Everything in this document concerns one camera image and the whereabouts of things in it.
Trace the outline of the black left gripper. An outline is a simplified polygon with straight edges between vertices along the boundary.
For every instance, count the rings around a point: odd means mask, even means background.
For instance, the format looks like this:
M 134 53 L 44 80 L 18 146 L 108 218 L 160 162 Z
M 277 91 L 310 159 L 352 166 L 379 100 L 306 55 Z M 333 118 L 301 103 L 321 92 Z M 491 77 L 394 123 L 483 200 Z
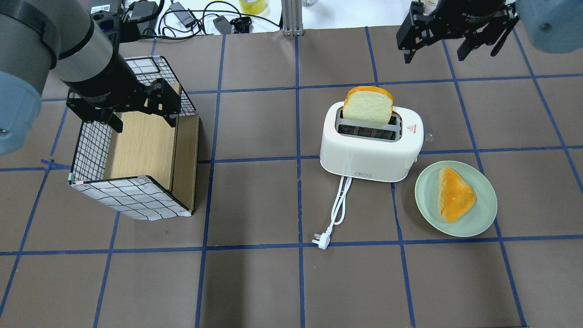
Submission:
M 179 83 L 157 78 L 148 85 L 138 83 L 137 89 L 111 99 L 89 99 L 69 89 L 66 105 L 84 123 L 106 124 L 117 133 L 123 132 L 123 121 L 116 114 L 128 112 L 160 116 L 175 128 L 181 113 L 181 91 Z

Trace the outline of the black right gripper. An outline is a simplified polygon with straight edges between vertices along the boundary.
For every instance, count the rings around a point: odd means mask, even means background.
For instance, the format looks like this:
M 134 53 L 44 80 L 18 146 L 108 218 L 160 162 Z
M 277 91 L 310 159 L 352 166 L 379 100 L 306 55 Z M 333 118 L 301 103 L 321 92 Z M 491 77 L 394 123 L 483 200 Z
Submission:
M 518 21 L 516 4 L 504 1 L 439 1 L 430 13 L 424 12 L 424 2 L 412 1 L 396 33 L 396 45 L 404 51 L 404 62 L 410 64 L 424 46 L 464 38 L 457 50 L 458 60 L 463 62 L 483 44 L 495 44 L 498 51 Z

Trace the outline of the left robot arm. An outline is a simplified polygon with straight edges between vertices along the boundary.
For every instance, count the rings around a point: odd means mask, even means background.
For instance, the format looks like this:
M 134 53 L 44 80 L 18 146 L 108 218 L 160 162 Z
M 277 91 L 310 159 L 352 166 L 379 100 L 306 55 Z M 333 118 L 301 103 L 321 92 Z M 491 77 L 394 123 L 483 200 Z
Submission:
M 84 122 L 121 133 L 117 113 L 162 116 L 175 127 L 180 95 L 162 78 L 144 85 L 118 52 L 140 39 L 138 24 L 160 14 L 128 17 L 89 12 L 76 0 L 3 0 L 1 8 L 1 154 L 20 149 L 41 109 L 50 70 L 69 87 L 67 106 Z

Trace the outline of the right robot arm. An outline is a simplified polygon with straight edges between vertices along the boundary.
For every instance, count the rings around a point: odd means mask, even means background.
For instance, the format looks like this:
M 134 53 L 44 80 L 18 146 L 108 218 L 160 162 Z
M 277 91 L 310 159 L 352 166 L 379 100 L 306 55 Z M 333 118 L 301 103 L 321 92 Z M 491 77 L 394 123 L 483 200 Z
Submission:
M 410 63 L 418 50 L 441 40 L 462 39 L 461 62 L 475 49 L 492 46 L 497 56 L 521 22 L 531 45 L 545 53 L 569 53 L 582 48 L 583 5 L 580 0 L 439 0 L 413 1 L 396 33 L 396 45 Z

